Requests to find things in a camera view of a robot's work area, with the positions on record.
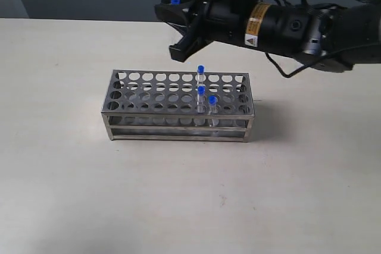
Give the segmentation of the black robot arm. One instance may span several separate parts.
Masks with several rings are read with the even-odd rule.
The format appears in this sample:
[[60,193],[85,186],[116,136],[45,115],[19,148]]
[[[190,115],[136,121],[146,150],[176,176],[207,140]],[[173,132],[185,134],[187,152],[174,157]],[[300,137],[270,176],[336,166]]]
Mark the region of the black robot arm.
[[359,6],[294,5],[287,0],[161,0],[157,19],[182,38],[169,47],[184,62],[212,42],[292,58],[301,69],[331,73],[380,62],[380,0]]

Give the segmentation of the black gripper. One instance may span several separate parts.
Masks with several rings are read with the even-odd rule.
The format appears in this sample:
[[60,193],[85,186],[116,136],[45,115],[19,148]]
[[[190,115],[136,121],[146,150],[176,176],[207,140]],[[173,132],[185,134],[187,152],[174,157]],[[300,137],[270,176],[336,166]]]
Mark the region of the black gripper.
[[258,0],[181,0],[172,5],[161,0],[154,5],[156,18],[183,37],[169,46],[170,57],[185,62],[211,42],[235,46],[257,46],[258,32],[254,30],[257,19],[252,11]]

